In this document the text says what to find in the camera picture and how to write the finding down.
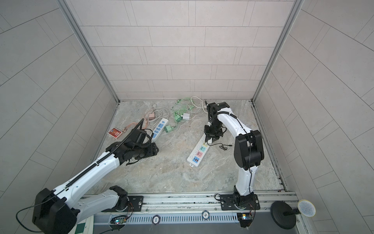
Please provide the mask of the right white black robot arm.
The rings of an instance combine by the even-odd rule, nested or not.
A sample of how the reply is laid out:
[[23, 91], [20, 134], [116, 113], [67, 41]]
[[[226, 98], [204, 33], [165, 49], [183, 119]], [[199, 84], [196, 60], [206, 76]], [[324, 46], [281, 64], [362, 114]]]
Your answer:
[[205, 142], [212, 146], [229, 131], [235, 138], [234, 159], [239, 167], [238, 180], [234, 186], [233, 204], [238, 209], [259, 210], [253, 183], [255, 173], [265, 158], [261, 132], [251, 130], [234, 115], [225, 103], [207, 103], [208, 124], [204, 127]]

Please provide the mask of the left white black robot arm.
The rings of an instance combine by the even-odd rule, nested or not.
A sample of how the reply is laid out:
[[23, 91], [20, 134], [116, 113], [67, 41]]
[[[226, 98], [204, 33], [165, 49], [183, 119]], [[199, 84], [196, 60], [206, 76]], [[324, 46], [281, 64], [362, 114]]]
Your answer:
[[85, 199], [83, 196], [98, 181], [131, 159], [140, 161], [159, 152], [153, 135], [141, 120], [122, 140], [112, 143], [93, 163], [53, 190], [41, 190], [35, 198], [32, 223], [37, 233], [67, 234], [82, 220], [107, 209], [122, 211], [129, 207], [128, 193], [119, 186]]

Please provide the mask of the long colourful socket power strip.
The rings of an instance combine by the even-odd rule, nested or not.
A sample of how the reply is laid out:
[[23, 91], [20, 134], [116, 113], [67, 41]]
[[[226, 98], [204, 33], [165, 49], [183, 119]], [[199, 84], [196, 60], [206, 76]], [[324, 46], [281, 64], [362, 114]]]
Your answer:
[[206, 135], [203, 134], [196, 146], [194, 147], [193, 151], [190, 153], [189, 157], [187, 158], [187, 162], [189, 163], [190, 167], [198, 167], [208, 152], [209, 145], [206, 140]]

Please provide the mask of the white charger with black cable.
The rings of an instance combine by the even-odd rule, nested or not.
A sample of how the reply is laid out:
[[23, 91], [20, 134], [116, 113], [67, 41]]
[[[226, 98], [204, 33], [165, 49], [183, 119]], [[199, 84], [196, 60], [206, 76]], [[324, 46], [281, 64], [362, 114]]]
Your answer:
[[206, 144], [208, 146], [216, 146], [216, 145], [218, 145], [219, 148], [222, 149], [223, 151], [226, 151], [226, 150], [228, 150], [229, 147], [233, 146], [232, 144], [223, 144], [223, 143], [214, 143], [214, 144], [212, 144], [212, 143], [209, 143], [208, 141], [206, 142]]

